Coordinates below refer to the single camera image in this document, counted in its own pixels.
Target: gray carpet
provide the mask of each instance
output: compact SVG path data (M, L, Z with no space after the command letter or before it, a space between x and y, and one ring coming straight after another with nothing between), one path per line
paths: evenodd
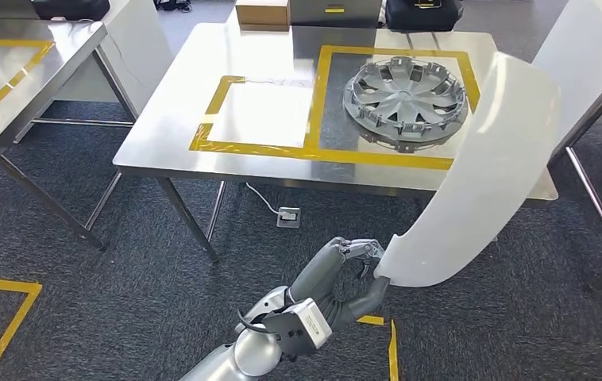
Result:
M538 10L545 3L559 12L564 2L465 1L464 22L482 17L493 28L510 12L521 14L511 16L514 23L529 14L548 20L545 30L532 25L518 36L492 31L500 48L529 59L538 45L519 42L527 32L546 35L555 17ZM193 25L200 9L197 3L181 17ZM122 110L56 103L48 115L114 119ZM124 137L125 130L38 126L9 157L84 220L114 173L110 161ZM602 126L577 151L602 194ZM396 323L403 379L602 377L602 292L584 290L602 272L602 225L567 160L553 176L561 198L520 210L499 241L451 280L388 292L375 314ZM218 183L176 185L204 228ZM0 379L178 379L233 340L235 308L289 284L325 241L341 235L387 244L427 201L258 188L274 206L300 206L303 227L275 228L256 195L231 184L214 236L224 260L213 266L151 180L122 180L95 227L110 244L102 253L77 241L0 170L0 278L44 285L0 360ZM353 277L359 266L346 267L338 292L355 294L365 286ZM0 291L0 336L20 302ZM387 326L353 325L268 379L385 379L389 335Z

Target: yellow tape outline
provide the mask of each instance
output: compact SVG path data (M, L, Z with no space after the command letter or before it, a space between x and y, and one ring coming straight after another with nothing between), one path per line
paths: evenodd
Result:
M49 50L53 47L53 41L47 40L0 40L0 46L3 47L24 47L24 48L36 48L37 52L34 53L32 58L26 63L21 70L16 73L9 82L7 82L0 89L0 102L4 99L5 96L9 94L18 84L27 76L29 71L31 71L43 58L46 56Z
M390 360L390 379L399 381L399 364L397 362L397 328L395 321L390 321L390 345L388 346L388 358Z
M11 339L18 330L18 327L20 327L23 319L25 319L25 315L27 315L30 307L32 307L32 304L37 299L37 296L41 291L41 285L39 283L16 282L12 280L0 279L0 291L22 292L27 294L25 300L23 300L23 303L14 315L14 318L11 319L11 323L9 323L9 326L6 327L2 337L0 337L1 358L2 354L6 350L6 347L9 345Z
M365 315L357 319L358 323L370 325L385 325L385 319L380 316ZM399 380L399 364L397 362L397 330L395 321L390 321L390 344L388 345L388 366L390 379Z
M329 161L344 164L373 164L397 167L419 167L447 171L453 159L433 156L411 156L390 153L355 152L319 147L322 112L329 79L331 56L334 53L384 55L384 56L428 56L454 58L467 90L467 99L472 111L476 110L480 92L472 64L466 52L446 50L410 50L390 48L366 48L357 46L323 45L320 49L318 69L315 75L311 110L308 115L306 136L303 147L287 147L279 145L264 145L250 143L234 143L227 141L212 141L208 139L214 125L214 119L222 108L224 99L234 83L245 83L245 77L225 75L219 82L217 90L207 107L203 122L196 130L189 149L192 151L225 152L245 155L288 157L302 160Z

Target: white panel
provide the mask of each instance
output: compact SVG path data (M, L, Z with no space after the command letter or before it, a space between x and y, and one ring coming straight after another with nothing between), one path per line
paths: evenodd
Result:
M570 0L533 65L561 87L560 142L602 93L602 12L595 0Z
M545 73L496 53L481 91L446 179L376 268L393 285L432 286L460 271L511 219L551 155L561 103Z

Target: curved white panel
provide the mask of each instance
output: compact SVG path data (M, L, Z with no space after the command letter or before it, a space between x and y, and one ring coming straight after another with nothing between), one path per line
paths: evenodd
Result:
M376 268L393 285L432 286L466 266L521 206L554 149L560 94L543 71L496 53L481 91L446 179Z

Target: robot forearm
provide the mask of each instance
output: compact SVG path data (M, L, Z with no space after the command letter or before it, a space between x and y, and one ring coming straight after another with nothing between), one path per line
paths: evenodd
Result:
M241 317L234 343L216 348L181 381L258 379L275 368L282 355L295 358L316 352L333 331L378 307L390 283L388 278L378 278L367 294L338 301L334 282L343 263L360 259L368 270L371 261L382 255L375 240L329 241L291 287L268 292Z

